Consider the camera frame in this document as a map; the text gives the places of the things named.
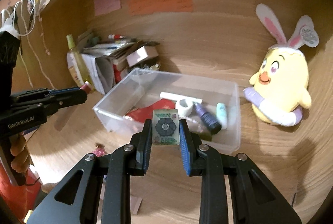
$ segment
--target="round tag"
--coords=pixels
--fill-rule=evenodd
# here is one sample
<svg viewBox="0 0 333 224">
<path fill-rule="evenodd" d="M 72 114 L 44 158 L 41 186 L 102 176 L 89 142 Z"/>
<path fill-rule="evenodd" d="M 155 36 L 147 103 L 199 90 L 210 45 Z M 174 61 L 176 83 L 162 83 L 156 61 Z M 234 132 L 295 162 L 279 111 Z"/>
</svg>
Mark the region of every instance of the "round tag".
<svg viewBox="0 0 333 224">
<path fill-rule="evenodd" d="M 301 39 L 308 47 L 316 47 L 319 44 L 319 36 L 315 30 L 304 26 L 300 31 Z"/>
</svg>

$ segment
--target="hand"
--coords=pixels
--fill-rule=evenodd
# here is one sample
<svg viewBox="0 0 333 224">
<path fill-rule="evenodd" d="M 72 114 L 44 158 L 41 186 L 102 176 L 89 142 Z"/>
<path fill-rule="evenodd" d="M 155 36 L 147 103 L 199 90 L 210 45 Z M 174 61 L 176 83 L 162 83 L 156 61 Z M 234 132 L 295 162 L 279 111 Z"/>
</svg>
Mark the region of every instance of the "hand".
<svg viewBox="0 0 333 224">
<path fill-rule="evenodd" d="M 10 148 L 10 152 L 15 157 L 10 165 L 18 173 L 27 171 L 30 165 L 30 155 L 25 145 L 25 138 L 20 135 Z"/>
</svg>

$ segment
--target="triangular cutout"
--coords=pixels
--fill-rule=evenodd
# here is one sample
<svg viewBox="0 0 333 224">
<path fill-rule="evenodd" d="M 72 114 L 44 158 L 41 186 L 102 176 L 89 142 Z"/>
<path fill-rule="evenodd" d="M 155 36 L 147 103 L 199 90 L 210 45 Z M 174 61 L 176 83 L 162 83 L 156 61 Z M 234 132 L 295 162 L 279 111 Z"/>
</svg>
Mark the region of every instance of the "triangular cutout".
<svg viewBox="0 0 333 224">
<path fill-rule="evenodd" d="M 56 201 L 72 205 L 78 192 L 83 170 L 78 170 L 54 196 Z"/>
<path fill-rule="evenodd" d="M 250 170 L 249 177 L 254 191 L 255 200 L 258 204 L 264 204 L 275 200 L 273 193 L 271 193 L 264 185 L 255 171 Z"/>
</svg>

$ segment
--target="yellow chick plush toy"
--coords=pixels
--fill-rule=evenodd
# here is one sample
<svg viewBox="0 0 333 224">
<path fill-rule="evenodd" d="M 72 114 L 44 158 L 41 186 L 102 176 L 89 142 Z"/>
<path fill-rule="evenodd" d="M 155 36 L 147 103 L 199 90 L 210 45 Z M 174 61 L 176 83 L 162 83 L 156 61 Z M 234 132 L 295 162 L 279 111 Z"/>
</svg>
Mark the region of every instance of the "yellow chick plush toy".
<svg viewBox="0 0 333 224">
<path fill-rule="evenodd" d="M 302 16 L 287 42 L 273 11 L 264 4 L 256 9 L 257 16 L 278 44 L 269 48 L 257 73 L 250 78 L 253 87 L 244 95 L 252 103 L 256 116 L 266 123 L 293 126 L 302 119 L 302 108 L 310 108 L 307 91 L 309 71 L 303 53 L 304 44 L 315 47 L 319 37 L 309 16 Z"/>
</svg>

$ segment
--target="bunny ear headband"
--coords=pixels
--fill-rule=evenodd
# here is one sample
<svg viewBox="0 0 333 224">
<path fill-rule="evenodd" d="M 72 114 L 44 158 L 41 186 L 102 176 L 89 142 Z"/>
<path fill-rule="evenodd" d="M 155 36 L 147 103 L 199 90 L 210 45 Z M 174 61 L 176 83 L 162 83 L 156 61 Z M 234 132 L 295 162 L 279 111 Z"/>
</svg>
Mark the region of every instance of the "bunny ear headband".
<svg viewBox="0 0 333 224">
<path fill-rule="evenodd" d="M 319 44 L 318 34 L 314 30 L 312 19 L 309 16 L 302 16 L 298 20 L 296 29 L 287 42 L 280 22 L 272 9 L 270 9 L 265 4 L 258 4 L 256 13 L 261 23 L 277 41 L 277 44 L 273 45 L 269 49 L 283 48 L 287 52 L 296 52 L 303 55 L 302 52 L 298 50 L 298 48 L 300 48 L 302 45 L 316 47 Z"/>
</svg>

